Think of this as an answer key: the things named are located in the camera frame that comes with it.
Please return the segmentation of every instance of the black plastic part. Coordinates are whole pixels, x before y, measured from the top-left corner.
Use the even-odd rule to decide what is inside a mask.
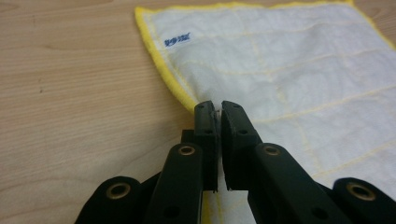
[[[332,188],[332,197],[355,223],[396,223],[396,203],[363,180],[338,179]]]
[[[143,223],[200,223],[203,151],[178,144],[169,151]]]
[[[183,130],[181,143],[193,143],[204,152],[204,190],[218,190],[219,123],[211,101],[194,108],[194,130]]]
[[[253,178],[258,182],[250,192],[249,203],[253,206],[271,203],[266,206],[276,210],[273,223],[351,223],[285,148],[259,144],[250,160],[255,167]],[[256,211],[255,217],[271,216],[268,210]]]
[[[262,140],[241,105],[222,102],[221,139],[227,189],[250,189],[251,168],[248,154]]]
[[[107,196],[110,188],[113,189],[111,196],[121,195],[129,192],[118,199],[111,199]],[[144,207],[139,202],[141,186],[139,182],[130,177],[117,176],[102,183],[91,198],[82,208],[76,223],[132,223],[139,220],[144,213]]]

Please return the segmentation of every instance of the wooden surface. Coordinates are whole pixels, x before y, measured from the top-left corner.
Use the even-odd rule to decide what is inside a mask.
[[[205,3],[0,1],[1,223],[72,223],[106,179],[162,169],[193,117],[155,69],[134,7]],[[396,42],[394,0],[356,4]]]

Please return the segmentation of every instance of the white towel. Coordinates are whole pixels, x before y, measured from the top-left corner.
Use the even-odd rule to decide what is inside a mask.
[[[164,82],[192,111],[247,111],[319,183],[366,180],[396,198],[396,51],[351,1],[136,9]],[[204,222],[254,222],[246,193],[205,194]]]

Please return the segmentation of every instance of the wooden table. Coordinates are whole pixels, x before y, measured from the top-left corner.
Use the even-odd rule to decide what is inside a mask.
[[[134,7],[208,3],[0,1],[0,222],[72,223],[106,179],[162,169],[193,116],[161,80]],[[395,1],[356,4],[396,43]]]

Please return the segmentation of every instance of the towel label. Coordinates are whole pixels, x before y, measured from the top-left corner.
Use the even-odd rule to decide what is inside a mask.
[[[174,46],[176,43],[180,43],[180,42],[186,42],[190,40],[190,33],[186,33],[184,35],[180,35],[180,36],[175,36],[171,39],[167,39],[165,41],[163,41],[163,43],[165,44],[165,46],[167,48]]]

